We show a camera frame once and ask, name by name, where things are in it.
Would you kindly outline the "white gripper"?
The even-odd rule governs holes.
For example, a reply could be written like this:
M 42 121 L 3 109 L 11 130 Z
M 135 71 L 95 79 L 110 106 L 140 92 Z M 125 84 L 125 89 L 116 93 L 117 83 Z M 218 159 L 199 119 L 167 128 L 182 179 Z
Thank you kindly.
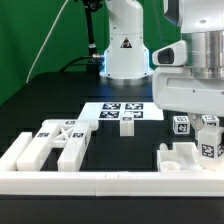
M 186 112 L 195 131 L 203 128 L 202 115 L 224 117 L 224 78 L 195 78 L 187 62 L 187 44 L 181 40 L 155 51 L 153 101 L 158 108 Z

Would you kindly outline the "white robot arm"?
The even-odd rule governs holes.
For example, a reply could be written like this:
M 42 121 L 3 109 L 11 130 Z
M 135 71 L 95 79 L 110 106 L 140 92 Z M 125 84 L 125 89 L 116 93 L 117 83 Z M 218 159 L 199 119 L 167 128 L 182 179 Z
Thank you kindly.
M 181 39 L 150 53 L 143 42 L 143 8 L 137 0 L 105 0 L 110 43 L 103 81 L 152 82 L 160 109 L 224 117 L 224 0 L 163 0 L 166 19 Z

